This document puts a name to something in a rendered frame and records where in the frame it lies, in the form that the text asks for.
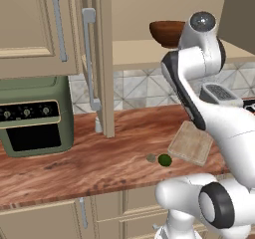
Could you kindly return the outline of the green lime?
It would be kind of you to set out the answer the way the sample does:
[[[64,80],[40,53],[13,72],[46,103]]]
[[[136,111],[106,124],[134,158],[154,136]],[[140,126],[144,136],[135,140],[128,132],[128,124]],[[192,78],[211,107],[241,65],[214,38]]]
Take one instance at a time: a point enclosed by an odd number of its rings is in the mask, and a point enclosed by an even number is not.
[[[161,154],[159,157],[158,157],[158,163],[161,165],[161,166],[164,166],[164,167],[168,167],[168,166],[171,166],[172,164],[172,158],[166,154],[166,153],[163,153]]]

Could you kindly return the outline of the beige drawer front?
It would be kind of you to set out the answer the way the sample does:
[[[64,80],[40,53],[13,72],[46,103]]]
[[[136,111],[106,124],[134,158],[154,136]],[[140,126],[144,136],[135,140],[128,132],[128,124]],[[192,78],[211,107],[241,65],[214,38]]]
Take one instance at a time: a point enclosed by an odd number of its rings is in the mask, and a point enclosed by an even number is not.
[[[123,192],[124,214],[135,214],[145,211],[160,210],[155,200],[155,186],[140,187]]]

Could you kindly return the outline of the black hob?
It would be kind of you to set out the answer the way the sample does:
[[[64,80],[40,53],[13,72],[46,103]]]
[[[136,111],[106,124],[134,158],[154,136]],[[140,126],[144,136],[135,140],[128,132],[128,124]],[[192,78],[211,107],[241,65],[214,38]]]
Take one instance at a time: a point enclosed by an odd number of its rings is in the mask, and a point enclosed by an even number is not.
[[[255,99],[244,100],[243,108],[251,113],[255,113]]]

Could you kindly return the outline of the beige closed cabinet door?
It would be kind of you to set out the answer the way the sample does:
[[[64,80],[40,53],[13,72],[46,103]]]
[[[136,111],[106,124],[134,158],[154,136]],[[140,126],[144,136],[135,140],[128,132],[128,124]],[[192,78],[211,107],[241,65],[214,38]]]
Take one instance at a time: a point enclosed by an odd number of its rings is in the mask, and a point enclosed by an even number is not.
[[[52,0],[0,0],[0,79],[81,71],[82,0],[59,3],[67,62],[60,60]]]

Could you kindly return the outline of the brown wooden bowl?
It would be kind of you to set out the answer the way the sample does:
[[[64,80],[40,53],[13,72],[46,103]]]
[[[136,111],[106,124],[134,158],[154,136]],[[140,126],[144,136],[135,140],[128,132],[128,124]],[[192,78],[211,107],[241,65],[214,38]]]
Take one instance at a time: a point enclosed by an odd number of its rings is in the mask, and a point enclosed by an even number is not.
[[[162,47],[176,48],[183,27],[183,21],[155,21],[149,24],[149,32]]]

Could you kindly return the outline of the narrow beige base cabinet door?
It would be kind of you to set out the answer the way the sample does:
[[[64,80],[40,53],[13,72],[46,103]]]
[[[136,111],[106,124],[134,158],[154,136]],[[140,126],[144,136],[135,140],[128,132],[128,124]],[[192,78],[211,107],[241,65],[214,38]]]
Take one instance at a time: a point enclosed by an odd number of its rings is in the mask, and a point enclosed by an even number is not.
[[[124,214],[124,194],[121,191],[90,197],[95,239],[122,239],[120,219]]]

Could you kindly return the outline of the beige open wall cabinet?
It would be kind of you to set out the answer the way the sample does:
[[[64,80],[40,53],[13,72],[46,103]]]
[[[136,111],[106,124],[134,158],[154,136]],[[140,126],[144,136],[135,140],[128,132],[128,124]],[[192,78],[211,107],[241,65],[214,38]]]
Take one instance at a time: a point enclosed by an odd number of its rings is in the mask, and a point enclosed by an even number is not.
[[[149,24],[160,20],[185,21],[208,11],[223,22],[225,0],[112,0],[113,67],[116,71],[152,69],[167,50],[153,40]],[[255,0],[242,7],[255,13]]]

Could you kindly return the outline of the beige open cabinet door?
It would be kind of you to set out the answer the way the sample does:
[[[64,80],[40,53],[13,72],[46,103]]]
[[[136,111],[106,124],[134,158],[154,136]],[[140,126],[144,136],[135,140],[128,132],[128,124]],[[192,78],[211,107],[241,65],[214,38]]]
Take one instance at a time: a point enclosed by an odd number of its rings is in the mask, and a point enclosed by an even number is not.
[[[98,97],[102,109],[98,116],[106,137],[115,136],[112,0],[92,0],[96,9],[94,25]]]

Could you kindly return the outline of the brown-looking open cabinet door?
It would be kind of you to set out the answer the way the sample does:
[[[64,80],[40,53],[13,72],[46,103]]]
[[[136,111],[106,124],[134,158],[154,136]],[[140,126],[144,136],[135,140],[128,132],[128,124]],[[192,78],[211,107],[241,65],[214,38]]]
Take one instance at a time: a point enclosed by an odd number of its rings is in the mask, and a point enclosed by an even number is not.
[[[255,0],[225,0],[218,37],[255,55]]]

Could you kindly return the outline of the green toaster oven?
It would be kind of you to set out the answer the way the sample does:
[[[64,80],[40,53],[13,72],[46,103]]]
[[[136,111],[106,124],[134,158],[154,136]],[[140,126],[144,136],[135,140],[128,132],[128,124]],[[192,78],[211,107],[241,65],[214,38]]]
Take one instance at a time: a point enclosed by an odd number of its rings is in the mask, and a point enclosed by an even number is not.
[[[0,140],[11,157],[70,149],[74,116],[68,77],[1,80]]]

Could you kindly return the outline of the small grey condiment bottle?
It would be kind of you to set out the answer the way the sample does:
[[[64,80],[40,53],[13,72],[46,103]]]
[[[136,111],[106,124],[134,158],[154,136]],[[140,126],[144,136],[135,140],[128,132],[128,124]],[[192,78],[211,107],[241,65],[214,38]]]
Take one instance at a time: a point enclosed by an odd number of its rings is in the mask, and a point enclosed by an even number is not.
[[[95,118],[95,132],[97,133],[103,132],[103,128],[98,117]]]

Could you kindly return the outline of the light wooden cutting board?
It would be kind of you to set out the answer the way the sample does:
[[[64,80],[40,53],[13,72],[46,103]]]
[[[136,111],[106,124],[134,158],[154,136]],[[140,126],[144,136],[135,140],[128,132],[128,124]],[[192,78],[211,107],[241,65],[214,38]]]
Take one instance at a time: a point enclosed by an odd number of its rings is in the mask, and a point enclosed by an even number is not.
[[[191,121],[185,120],[168,146],[167,153],[203,166],[212,143],[213,139],[206,131],[198,129]]]

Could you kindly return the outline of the grey toaster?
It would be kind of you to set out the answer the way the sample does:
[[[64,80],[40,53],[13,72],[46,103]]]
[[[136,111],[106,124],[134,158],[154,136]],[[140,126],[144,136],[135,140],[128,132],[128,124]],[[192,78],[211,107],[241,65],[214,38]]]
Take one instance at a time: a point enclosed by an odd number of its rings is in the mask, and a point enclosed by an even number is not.
[[[231,107],[243,107],[243,100],[232,91],[216,83],[204,83],[201,87],[199,97],[211,104]]]

